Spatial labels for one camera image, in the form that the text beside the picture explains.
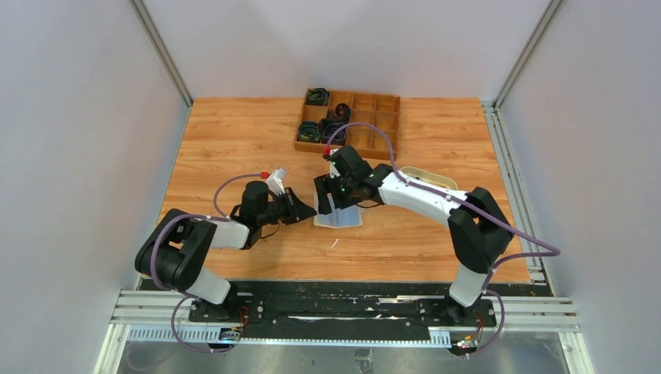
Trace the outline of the white leather card holder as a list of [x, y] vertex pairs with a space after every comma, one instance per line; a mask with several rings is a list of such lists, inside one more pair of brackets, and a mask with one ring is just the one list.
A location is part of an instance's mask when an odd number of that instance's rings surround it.
[[355, 228], [363, 225], [363, 209], [358, 206], [350, 206], [345, 209], [333, 208], [329, 214], [319, 214], [314, 217], [313, 223], [321, 228]]

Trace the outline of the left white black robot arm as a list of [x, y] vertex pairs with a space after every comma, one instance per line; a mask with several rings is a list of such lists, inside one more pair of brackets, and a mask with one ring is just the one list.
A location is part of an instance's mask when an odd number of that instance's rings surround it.
[[135, 270], [164, 290], [190, 297], [196, 309], [221, 321], [245, 315], [238, 288], [207, 269], [212, 248], [251, 249], [267, 225], [292, 225], [315, 217], [290, 188], [275, 192], [266, 182], [249, 182], [228, 217], [169, 210], [134, 259]]

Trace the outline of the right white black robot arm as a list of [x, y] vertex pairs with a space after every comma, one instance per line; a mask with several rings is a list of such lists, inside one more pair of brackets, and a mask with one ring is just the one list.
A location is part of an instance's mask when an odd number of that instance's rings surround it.
[[491, 193], [480, 187], [471, 192], [444, 189], [388, 164], [372, 167], [353, 146], [323, 157], [329, 171], [313, 180], [319, 213], [371, 201], [420, 214], [449, 231], [459, 268], [444, 310], [455, 320], [468, 316], [482, 296], [493, 265], [514, 237]]

